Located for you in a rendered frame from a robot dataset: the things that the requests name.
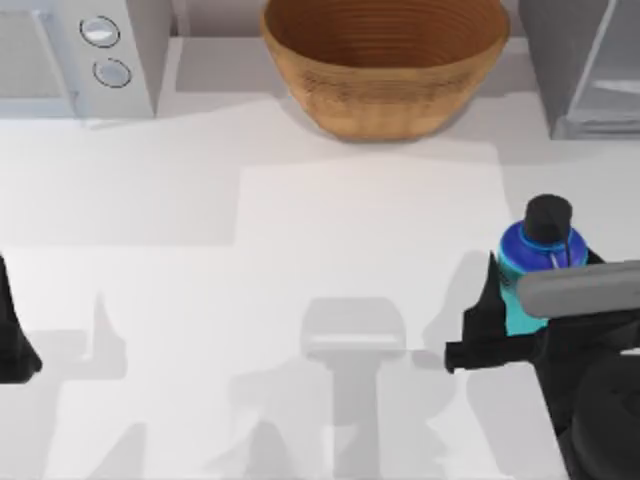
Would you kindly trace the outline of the grey cabinet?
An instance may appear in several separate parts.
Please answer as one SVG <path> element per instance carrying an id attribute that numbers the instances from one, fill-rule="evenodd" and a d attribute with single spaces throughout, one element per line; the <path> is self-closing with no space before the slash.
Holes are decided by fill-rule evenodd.
<path id="1" fill-rule="evenodd" d="M 554 140 L 640 140 L 640 0 L 520 0 Z"/>

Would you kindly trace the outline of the brown woven basket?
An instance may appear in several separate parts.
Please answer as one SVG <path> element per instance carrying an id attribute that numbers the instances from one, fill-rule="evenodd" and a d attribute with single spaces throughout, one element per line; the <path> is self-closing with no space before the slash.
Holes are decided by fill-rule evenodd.
<path id="1" fill-rule="evenodd" d="M 260 21 L 291 96 L 345 140 L 410 140 L 472 98 L 510 34 L 501 0 L 267 0 Z"/>

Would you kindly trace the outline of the pale microwave oven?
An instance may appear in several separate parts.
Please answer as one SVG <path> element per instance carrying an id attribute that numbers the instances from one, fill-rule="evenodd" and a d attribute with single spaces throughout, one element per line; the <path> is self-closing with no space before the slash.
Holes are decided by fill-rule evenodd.
<path id="1" fill-rule="evenodd" d="M 94 16 L 119 26 L 112 48 L 82 39 L 79 22 Z M 154 117 L 172 21 L 171 0 L 0 0 L 0 118 Z M 130 68 L 126 87 L 94 78 L 107 58 Z"/>

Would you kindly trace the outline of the round grey microwave knob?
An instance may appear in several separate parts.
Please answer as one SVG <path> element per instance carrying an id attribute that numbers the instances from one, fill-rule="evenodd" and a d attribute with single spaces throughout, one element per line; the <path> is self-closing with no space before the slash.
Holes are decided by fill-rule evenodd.
<path id="1" fill-rule="evenodd" d="M 132 81 L 130 68 L 115 58 L 95 61 L 92 73 L 98 83 L 111 89 L 124 88 Z"/>
<path id="2" fill-rule="evenodd" d="M 106 16 L 94 16 L 79 22 L 79 33 L 82 39 L 96 48 L 112 48 L 121 38 L 119 26 Z"/>

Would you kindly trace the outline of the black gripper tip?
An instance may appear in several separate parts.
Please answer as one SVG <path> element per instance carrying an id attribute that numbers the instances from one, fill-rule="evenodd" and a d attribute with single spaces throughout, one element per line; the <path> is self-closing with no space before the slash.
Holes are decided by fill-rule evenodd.
<path id="1" fill-rule="evenodd" d="M 6 263 L 0 254 L 0 385 L 25 384 L 42 367 L 16 314 Z"/>

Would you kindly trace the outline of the blue bottle with black cap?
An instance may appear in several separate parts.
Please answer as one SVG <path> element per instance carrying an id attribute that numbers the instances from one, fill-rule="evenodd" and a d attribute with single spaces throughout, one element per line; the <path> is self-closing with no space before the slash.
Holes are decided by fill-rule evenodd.
<path id="1" fill-rule="evenodd" d="M 497 253 L 500 292 L 506 306 L 506 333 L 533 334 L 548 320 L 523 310 L 516 295 L 526 274 L 588 263 L 589 249 L 583 236 L 572 227 L 571 203 L 555 194 L 540 194 L 526 205 L 524 218 L 503 233 Z"/>

